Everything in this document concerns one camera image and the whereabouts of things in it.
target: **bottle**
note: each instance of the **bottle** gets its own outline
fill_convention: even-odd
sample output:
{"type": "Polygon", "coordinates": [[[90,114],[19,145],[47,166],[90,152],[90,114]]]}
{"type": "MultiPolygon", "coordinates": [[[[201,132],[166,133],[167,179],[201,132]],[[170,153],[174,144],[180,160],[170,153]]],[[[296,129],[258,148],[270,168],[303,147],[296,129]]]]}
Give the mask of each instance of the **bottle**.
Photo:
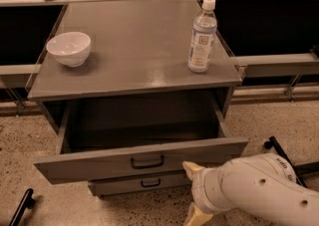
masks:
{"type": "Polygon", "coordinates": [[[196,73],[207,71],[215,39],[217,20],[215,0],[203,0],[201,11],[193,21],[188,67],[196,73]]]}

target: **concrete floor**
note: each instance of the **concrete floor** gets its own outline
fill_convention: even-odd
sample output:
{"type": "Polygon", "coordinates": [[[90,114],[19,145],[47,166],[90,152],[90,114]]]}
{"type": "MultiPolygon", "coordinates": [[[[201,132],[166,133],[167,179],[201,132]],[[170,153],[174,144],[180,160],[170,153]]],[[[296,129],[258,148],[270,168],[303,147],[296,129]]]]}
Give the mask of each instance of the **concrete floor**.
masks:
{"type": "MultiPolygon", "coordinates": [[[[276,136],[295,164],[319,161],[319,92],[311,101],[274,103],[234,100],[226,117],[233,136],[249,144],[243,156],[269,152],[263,142],[276,136]]],[[[36,157],[54,154],[56,136],[42,115],[0,117],[0,225],[8,225],[24,192],[37,200],[21,225],[182,225],[191,201],[190,187],[93,197],[86,182],[51,185],[33,166],[36,157]]],[[[319,176],[306,179],[319,191],[319,176]]],[[[274,225],[233,209],[213,217],[213,226],[274,225]]]]}

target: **bottle cap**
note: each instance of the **bottle cap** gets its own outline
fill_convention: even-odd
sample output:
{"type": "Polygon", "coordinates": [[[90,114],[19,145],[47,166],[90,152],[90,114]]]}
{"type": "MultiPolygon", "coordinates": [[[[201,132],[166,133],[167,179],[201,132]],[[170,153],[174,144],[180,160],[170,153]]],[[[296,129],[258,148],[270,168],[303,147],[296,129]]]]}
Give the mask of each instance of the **bottle cap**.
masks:
{"type": "Polygon", "coordinates": [[[203,0],[202,9],[207,11],[212,11],[215,9],[215,0],[203,0]]]}

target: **white bowl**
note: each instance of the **white bowl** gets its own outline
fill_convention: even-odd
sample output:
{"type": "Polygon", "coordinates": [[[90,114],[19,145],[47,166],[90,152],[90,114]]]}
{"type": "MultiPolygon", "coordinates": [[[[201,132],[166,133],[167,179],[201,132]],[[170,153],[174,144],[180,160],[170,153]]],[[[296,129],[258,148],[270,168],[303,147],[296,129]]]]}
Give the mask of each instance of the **white bowl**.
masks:
{"type": "Polygon", "coordinates": [[[47,50],[59,63],[78,67],[90,55],[91,38],[81,32],[63,33],[48,42],[47,50]]]}

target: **closed drawer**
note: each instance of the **closed drawer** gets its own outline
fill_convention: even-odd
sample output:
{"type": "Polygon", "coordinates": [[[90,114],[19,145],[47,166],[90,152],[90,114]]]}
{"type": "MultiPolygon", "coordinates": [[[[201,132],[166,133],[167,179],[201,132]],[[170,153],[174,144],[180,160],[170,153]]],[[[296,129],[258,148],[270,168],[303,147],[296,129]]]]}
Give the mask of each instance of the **closed drawer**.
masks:
{"type": "Polygon", "coordinates": [[[57,155],[35,165],[51,183],[98,180],[223,163],[246,144],[229,137],[210,90],[81,99],[65,110],[57,155]]]}
{"type": "Polygon", "coordinates": [[[102,196],[177,187],[189,184],[191,184],[191,182],[183,171],[175,171],[91,181],[88,186],[94,196],[102,196]]]}

